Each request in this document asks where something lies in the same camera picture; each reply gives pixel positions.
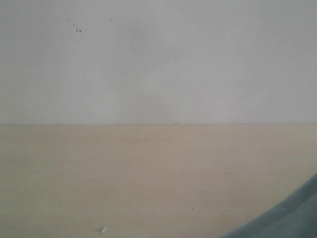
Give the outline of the light blue terry towel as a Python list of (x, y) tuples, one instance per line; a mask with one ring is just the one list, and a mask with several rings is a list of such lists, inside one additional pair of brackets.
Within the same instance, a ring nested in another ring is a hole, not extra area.
[(223, 238), (315, 238), (317, 176), (313, 175), (284, 200)]

